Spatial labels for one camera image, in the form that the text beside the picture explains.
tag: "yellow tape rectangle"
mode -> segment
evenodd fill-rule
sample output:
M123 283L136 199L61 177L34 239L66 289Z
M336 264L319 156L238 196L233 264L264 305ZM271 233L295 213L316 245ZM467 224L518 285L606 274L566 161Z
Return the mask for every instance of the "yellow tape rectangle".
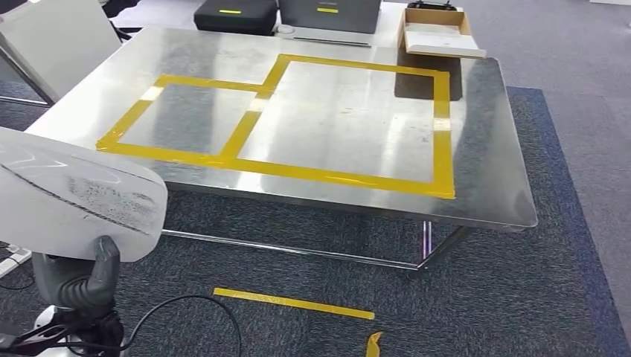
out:
M328 7L318 7L318 11L321 13L338 13L337 9L330 9Z
M238 290L231 290L231 289L224 289L224 288L215 288L213 290L213 294L219 295L219 296L226 296L229 298L259 301L261 303L273 303L276 305L297 307L299 309L329 312L331 314L351 316L354 318L365 318L367 320L374 320L374 312L358 310L358 309L350 309L347 307L340 307L340 306L334 306L334 305L326 305L323 303L312 303L310 301L289 299L287 297L255 294L253 292L240 292Z
M336 67L361 68L372 71L389 71L401 74L433 77L434 79L434 121L433 121L433 178L431 182L411 181L398 178L369 176L358 173L345 173L332 170L322 170L310 167L298 167L272 162L251 161L238 158L254 126L257 124L269 99L274 94L285 71L291 62L305 62L316 65L331 65ZM119 140L131 125L140 118L151 103L160 95L166 85L199 86L215 89L232 89L238 91L253 91L256 97L250 108L244 113L241 121L224 144L219 155L197 152L184 152L158 147L143 147L134 144L123 144ZM279 54L275 64L267 74L262 84L229 82L176 76L161 75L153 85L141 96L123 117L97 142L97 149L116 154L132 155L160 161L176 162L203 167L214 167L226 170L239 170L266 175L289 177L310 181L320 181L333 184L345 184L356 187L377 190L389 190L401 193L413 193L422 196L434 196L442 199L454 199L453 164L451 149L451 121L449 102L449 72L436 71L425 68L403 67L398 65L383 65L348 61L343 59L328 59L309 57L296 54Z

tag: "cardboard box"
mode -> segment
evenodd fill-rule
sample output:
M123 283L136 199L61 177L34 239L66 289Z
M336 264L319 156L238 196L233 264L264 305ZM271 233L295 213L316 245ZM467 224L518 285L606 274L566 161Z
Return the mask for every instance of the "cardboard box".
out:
M409 54L484 58L464 11L408 9L403 12L399 43Z

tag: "metal tabletop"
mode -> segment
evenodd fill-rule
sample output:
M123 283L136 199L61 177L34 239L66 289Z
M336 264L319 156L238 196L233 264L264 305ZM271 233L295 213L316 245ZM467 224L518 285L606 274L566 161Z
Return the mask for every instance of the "metal tabletop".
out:
M537 223L495 59L146 28L27 132L127 155L186 189Z

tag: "gray case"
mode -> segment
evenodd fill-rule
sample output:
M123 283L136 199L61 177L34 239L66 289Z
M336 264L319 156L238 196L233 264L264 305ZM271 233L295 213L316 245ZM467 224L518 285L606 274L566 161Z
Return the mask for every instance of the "gray case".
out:
M285 25L374 33L381 0L279 0L278 4Z

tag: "dark gray carpet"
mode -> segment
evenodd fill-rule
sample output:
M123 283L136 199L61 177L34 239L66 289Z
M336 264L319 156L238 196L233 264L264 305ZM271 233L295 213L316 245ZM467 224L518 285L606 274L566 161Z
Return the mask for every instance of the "dark gray carpet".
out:
M0 95L5 97L42 100L24 83L0 80ZM26 130L37 118L46 112L46 108L24 106L0 102L0 126L15 130Z
M479 231L420 280L401 271L165 237L125 265L118 307L128 327L153 305L215 286L375 312L374 321L222 298L238 317L245 356L631 356L542 92L509 90L539 226ZM167 228L309 248L412 259L420 223L247 199L174 192ZM449 227L439 227L443 236ZM15 273L4 283L20 283ZM28 328L35 288L0 291L0 316ZM134 356L235 356L228 319L184 302L141 331Z

